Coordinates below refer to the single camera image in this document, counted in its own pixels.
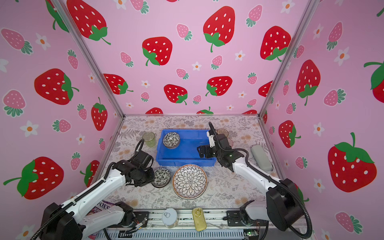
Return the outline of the green leaf patterned bowl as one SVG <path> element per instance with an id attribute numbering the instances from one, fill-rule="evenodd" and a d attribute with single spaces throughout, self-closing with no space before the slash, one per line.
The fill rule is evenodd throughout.
<path id="1" fill-rule="evenodd" d="M 168 149 L 175 149 L 181 141 L 180 135 L 176 132 L 169 132 L 163 137 L 163 145 Z"/>

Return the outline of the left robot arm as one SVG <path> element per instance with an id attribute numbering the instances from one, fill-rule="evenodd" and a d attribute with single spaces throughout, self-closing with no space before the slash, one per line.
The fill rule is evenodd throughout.
<path id="1" fill-rule="evenodd" d="M 110 226 L 134 225 L 132 232 L 143 226 L 131 206 L 118 202 L 107 210 L 95 214 L 90 211 L 105 197 L 122 186 L 143 187 L 155 179 L 154 158 L 142 150 L 140 140 L 133 157 L 109 164 L 105 175 L 73 199 L 49 205 L 43 214 L 41 227 L 33 240 L 84 240 Z"/>

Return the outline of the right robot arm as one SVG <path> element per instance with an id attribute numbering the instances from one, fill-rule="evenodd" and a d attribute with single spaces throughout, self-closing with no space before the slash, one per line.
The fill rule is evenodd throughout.
<path id="1" fill-rule="evenodd" d="M 252 165 L 247 150 L 231 148 L 225 135 L 218 134 L 212 123 L 209 123 L 209 127 L 209 144 L 197 148 L 200 157 L 215 157 L 222 167 L 242 176 L 266 196 L 264 204 L 254 200 L 243 204 L 239 216 L 233 220 L 246 226 L 256 222 L 272 223 L 280 231 L 290 229 L 298 237 L 309 239 L 313 225 L 296 185 L 289 179 L 275 178 Z"/>

